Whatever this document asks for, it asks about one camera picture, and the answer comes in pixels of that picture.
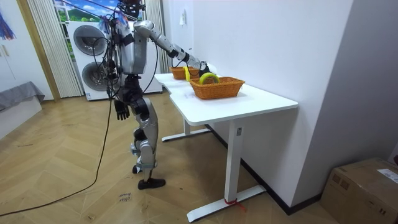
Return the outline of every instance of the woven basket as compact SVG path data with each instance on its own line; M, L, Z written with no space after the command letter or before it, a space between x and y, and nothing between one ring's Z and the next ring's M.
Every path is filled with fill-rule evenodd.
M184 80L185 79L185 70L183 69L183 67L170 67L170 70L173 73L173 76L175 79L178 80ZM196 68L192 68L191 66L189 66L189 72L192 74L191 78L199 78L199 69Z
M198 78L191 79L189 82L196 96L202 100L234 97L244 83L242 80L231 77L220 77L219 83L213 83L213 79L208 78L203 85L199 84Z

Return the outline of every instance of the table top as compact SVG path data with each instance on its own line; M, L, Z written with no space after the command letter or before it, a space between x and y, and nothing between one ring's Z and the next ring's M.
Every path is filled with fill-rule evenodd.
M186 80L176 80L171 73L156 74L155 78L170 92L173 104L192 126L298 107L295 101L246 84L236 97L201 100Z

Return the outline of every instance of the wooden floor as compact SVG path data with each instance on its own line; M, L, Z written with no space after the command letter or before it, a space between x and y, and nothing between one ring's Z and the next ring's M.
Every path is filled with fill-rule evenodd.
M159 136L182 132L182 118L169 95L148 96L157 108ZM90 185L103 144L108 101L84 97L45 103L43 110L0 140L0 213L58 199ZM154 177L166 186L138 190L142 174L132 174L129 152L134 118L111 115L97 183L48 207L0 217L0 223L188 223L188 211L224 195L226 149L211 134L157 146ZM241 168L239 190L256 185ZM336 223L318 203L287 216L267 194L229 207L197 223Z

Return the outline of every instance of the desk foot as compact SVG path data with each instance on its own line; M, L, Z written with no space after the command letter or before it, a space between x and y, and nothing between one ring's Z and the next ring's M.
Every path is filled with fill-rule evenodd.
M166 137L162 137L162 142L167 142L167 141L171 141L171 140L177 140L177 139L181 139L181 138L185 138L185 137L189 137L189 136L194 136L197 134L203 134L203 133L208 133L210 132L209 129L205 128L205 129L201 129L201 130L197 130L197 131L191 131L189 134L175 134L172 136L166 136Z
M242 192L239 192L237 194L238 197L238 202L241 202L243 200L246 200L248 198L251 198L257 194L261 194L265 192L265 188L261 185L257 185L255 187L252 187L250 189L244 190ZM192 210L191 212L188 212L187 217L188 221L191 223L199 218L205 217L207 215L210 215L212 213L217 212L218 210L221 210L223 208L226 208L231 205L227 205L224 201L224 199L218 200L216 202L210 203L208 205L202 206L200 208L197 208L195 210Z

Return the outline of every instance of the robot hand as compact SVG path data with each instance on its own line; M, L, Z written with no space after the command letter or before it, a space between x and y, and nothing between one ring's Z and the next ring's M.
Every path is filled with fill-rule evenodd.
M115 100L114 101L114 109L116 110L116 114L118 116L118 120L128 119L130 116L130 111L127 105L125 105L122 101Z

